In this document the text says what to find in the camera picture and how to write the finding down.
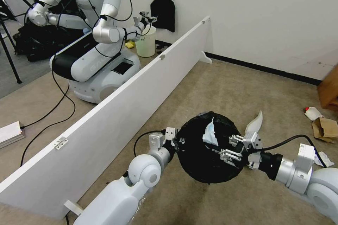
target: wall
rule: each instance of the wall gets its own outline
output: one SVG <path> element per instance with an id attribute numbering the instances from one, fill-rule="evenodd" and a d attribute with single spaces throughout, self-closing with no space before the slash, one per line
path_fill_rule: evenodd
<path id="1" fill-rule="evenodd" d="M 137 15 L 153 0 L 132 1 Z M 159 40 L 173 43 L 210 15 L 208 52 L 315 79 L 338 62 L 338 0 L 173 1 L 176 32 L 158 30 Z M 123 0 L 118 17 L 129 12 Z"/>

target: brown cardboard piece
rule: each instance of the brown cardboard piece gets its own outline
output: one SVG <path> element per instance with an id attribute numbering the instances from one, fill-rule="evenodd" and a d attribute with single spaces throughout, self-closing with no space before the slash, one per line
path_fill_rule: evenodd
<path id="1" fill-rule="evenodd" d="M 313 135 L 326 142 L 333 142 L 338 138 L 338 124 L 334 120 L 318 118 L 312 122 Z"/>

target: hanging cloth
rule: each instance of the hanging cloth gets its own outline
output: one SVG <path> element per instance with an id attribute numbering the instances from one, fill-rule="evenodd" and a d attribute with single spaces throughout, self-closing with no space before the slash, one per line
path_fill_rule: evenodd
<path id="1" fill-rule="evenodd" d="M 156 28 L 175 32 L 175 4 L 172 0 L 154 0 L 151 5 L 151 15 L 157 17 L 153 23 Z"/>

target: white power strip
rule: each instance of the white power strip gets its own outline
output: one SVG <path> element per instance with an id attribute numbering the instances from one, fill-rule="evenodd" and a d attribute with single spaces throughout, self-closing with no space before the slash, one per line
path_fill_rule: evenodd
<path id="1" fill-rule="evenodd" d="M 0 148 L 25 138 L 24 131 L 20 129 L 20 122 L 14 122 L 0 128 Z"/>

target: wooden furniture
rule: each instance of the wooden furniture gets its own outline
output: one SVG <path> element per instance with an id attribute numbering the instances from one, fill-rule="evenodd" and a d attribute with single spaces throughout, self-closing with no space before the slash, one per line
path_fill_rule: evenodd
<path id="1" fill-rule="evenodd" d="M 338 111 L 338 65 L 317 87 L 321 107 Z"/>

